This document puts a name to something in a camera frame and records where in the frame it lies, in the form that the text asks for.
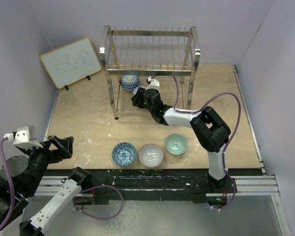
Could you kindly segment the red zigzag patterned bowl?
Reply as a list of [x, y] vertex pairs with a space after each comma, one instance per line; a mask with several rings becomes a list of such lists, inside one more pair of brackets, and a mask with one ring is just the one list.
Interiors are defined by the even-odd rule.
[[124, 75], [120, 83], [125, 91], [134, 91], [135, 88], [140, 86], [140, 79], [136, 75]]

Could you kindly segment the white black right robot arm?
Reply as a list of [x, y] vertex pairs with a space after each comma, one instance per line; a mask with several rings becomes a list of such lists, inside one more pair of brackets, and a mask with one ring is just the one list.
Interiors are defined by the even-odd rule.
[[158, 124], [191, 128], [200, 145], [207, 151], [208, 173], [211, 177], [209, 188], [213, 192], [221, 192], [226, 187], [224, 178], [228, 168], [225, 150], [231, 130], [212, 107], [206, 106], [200, 111], [179, 110], [164, 104], [158, 90], [145, 87], [135, 88], [131, 100], [134, 107], [148, 110]]

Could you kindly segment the blue floral bowl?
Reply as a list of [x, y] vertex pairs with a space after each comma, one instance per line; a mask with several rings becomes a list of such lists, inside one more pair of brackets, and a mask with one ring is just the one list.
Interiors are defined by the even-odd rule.
[[142, 90], [142, 89], [145, 90], [146, 87], [144, 87], [144, 86], [138, 86], [138, 87], [136, 87], [136, 88], [133, 90], [132, 96], [135, 96], [135, 95], [137, 94], [137, 92], [140, 91], [140, 90]]

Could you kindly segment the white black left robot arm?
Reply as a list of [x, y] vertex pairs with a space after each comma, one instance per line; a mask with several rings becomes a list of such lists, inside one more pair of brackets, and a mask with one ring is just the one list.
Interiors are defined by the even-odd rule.
[[0, 236], [44, 236], [64, 207], [81, 193], [91, 188], [91, 174], [77, 167], [71, 170], [63, 186], [33, 217], [22, 221], [27, 199], [33, 197], [48, 165], [70, 159], [73, 154], [73, 137], [60, 139], [49, 136], [47, 141], [21, 139], [9, 133], [0, 142], [12, 142], [23, 155], [8, 159], [0, 150], [3, 168], [0, 170]]

